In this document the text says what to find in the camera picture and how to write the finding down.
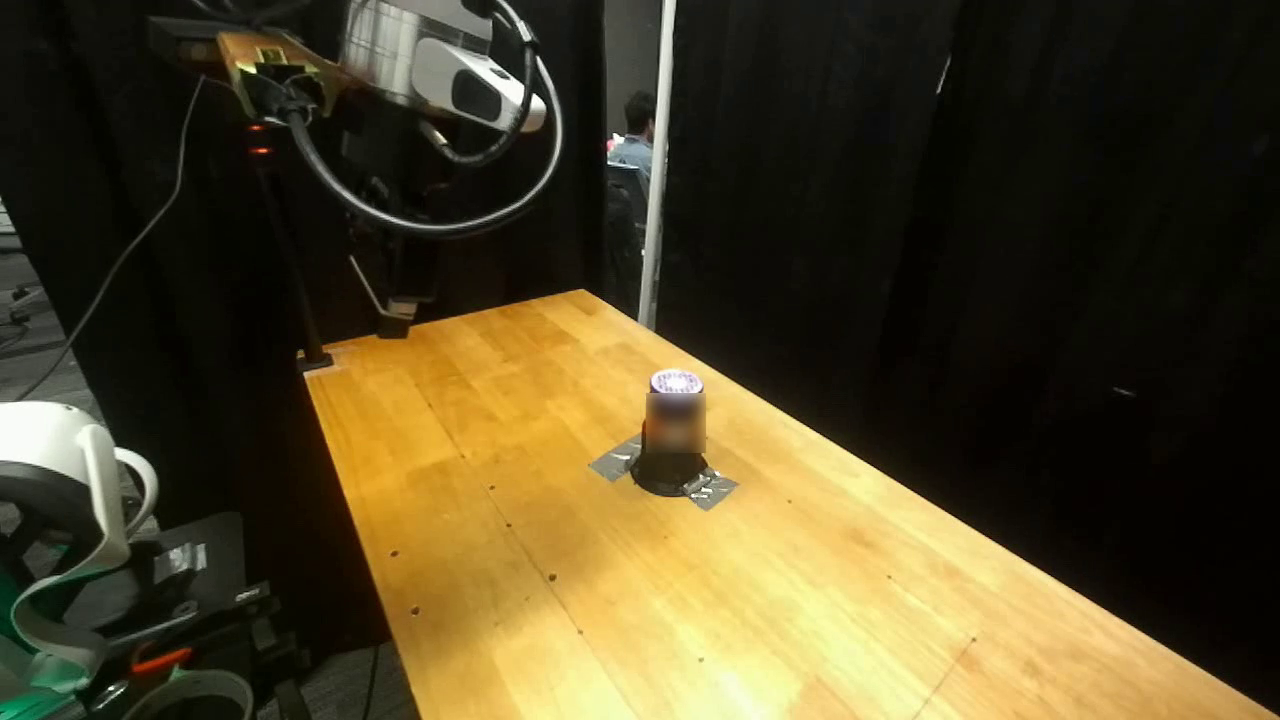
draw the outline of small cylindrical object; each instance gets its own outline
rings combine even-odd
[[[650,490],[685,497],[685,484],[706,468],[706,380],[689,368],[662,368],[650,376],[650,412],[634,477]]]

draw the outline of wooden table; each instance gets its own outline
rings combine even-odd
[[[334,343],[334,463],[424,714],[1268,714],[590,292]],[[713,510],[607,484],[706,376]]]

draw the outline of black curtain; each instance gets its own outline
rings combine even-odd
[[[592,285],[586,268],[605,224],[599,5],[520,10],[542,33],[565,96],[565,165],[511,226],[414,254],[432,264],[432,310]],[[83,317],[112,260],[178,178],[178,135],[198,78],[149,49],[149,15],[198,10],[179,0],[0,5],[0,194],[63,326]],[[342,0],[318,0],[291,28],[335,51],[342,15]],[[511,174],[535,165],[535,153],[517,153]],[[380,633],[361,543],[303,400],[303,310],[288,285],[291,254],[325,338],[373,331],[377,317],[343,246],[343,211],[291,165],[288,143],[275,160],[253,165],[242,105],[203,82],[184,190],[75,338],[115,442],[143,450],[160,472],[160,525],[245,510],[253,576],[272,579],[314,652]]]
[[[685,5],[662,323],[1280,704],[1280,7]]]

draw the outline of wood grain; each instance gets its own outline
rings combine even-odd
[[[334,343],[334,463],[424,714],[1268,714],[590,292]],[[599,478],[655,368],[713,510]]]

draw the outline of metal bracket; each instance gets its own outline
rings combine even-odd
[[[598,457],[598,477],[616,484],[620,477],[634,472],[634,463],[642,461],[642,438],[623,438],[616,442],[611,450]],[[696,503],[696,506],[717,506],[729,490],[737,489],[737,478],[721,477],[717,468],[706,468],[696,472],[696,478],[685,484],[685,497]]]

